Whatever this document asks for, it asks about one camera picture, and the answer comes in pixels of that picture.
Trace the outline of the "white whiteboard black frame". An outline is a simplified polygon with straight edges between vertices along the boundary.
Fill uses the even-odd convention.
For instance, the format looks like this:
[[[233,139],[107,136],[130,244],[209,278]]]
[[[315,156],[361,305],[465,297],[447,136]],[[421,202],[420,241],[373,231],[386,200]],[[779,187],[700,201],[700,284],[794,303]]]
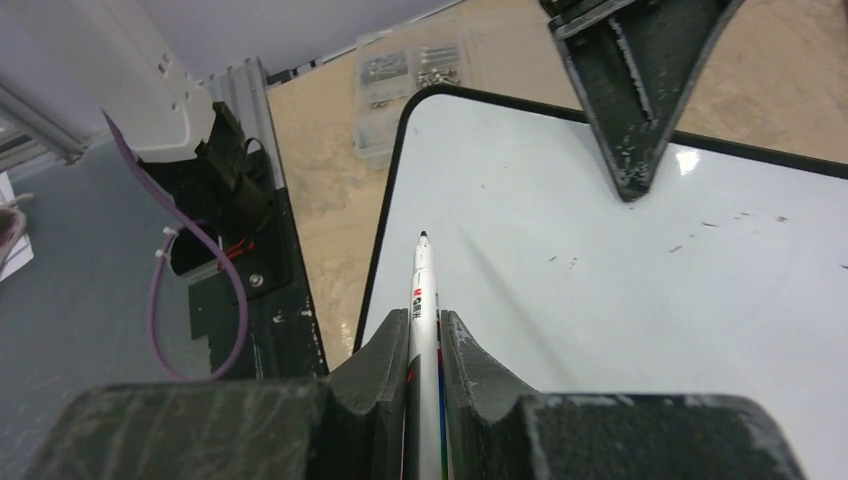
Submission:
[[[678,133],[620,199],[577,111],[461,87],[405,105],[355,345],[440,304],[542,391],[759,403],[812,479],[847,475],[847,168]]]

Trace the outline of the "clear plastic screw box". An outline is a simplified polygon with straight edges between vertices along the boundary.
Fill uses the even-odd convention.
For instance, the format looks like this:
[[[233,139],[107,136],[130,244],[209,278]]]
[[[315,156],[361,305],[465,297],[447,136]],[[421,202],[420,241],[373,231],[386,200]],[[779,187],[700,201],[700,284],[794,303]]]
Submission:
[[[389,167],[400,116],[419,90],[473,85],[464,27],[455,16],[364,35],[357,40],[355,60],[354,148],[373,170]]]

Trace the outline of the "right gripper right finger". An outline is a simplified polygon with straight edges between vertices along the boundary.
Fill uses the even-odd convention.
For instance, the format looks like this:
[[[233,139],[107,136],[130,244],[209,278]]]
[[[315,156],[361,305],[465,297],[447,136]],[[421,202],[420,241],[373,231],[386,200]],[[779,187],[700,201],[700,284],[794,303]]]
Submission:
[[[547,396],[490,355],[455,311],[441,317],[448,453],[455,479],[548,479],[534,409]]]

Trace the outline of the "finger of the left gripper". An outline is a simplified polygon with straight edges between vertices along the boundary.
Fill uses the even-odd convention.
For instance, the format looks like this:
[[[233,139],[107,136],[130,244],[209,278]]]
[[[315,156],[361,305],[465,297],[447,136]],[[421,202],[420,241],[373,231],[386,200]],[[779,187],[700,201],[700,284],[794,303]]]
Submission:
[[[550,1],[548,28],[618,196],[645,196],[706,62],[741,4]]]

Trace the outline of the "white whiteboard marker pen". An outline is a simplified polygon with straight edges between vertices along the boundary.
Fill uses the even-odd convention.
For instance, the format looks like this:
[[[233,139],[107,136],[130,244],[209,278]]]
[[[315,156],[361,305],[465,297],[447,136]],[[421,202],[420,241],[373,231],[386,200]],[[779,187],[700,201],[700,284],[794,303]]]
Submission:
[[[438,293],[434,252],[426,232],[420,233],[414,250],[409,321],[404,477],[440,479],[443,472]]]

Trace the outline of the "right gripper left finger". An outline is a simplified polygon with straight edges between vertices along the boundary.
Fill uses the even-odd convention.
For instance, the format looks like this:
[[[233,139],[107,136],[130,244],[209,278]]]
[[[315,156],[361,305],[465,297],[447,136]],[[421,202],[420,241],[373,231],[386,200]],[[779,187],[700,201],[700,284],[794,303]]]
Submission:
[[[311,438],[313,479],[402,477],[409,336],[408,311],[389,311],[325,381],[323,416]]]

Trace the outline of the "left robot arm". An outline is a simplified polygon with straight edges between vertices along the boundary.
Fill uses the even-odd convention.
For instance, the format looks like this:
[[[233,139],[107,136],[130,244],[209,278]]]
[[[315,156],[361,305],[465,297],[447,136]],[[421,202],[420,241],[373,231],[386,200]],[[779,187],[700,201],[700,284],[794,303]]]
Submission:
[[[212,144],[210,92],[134,1],[5,1],[126,145],[156,164]],[[613,185],[645,196],[736,1],[544,1],[542,10]]]

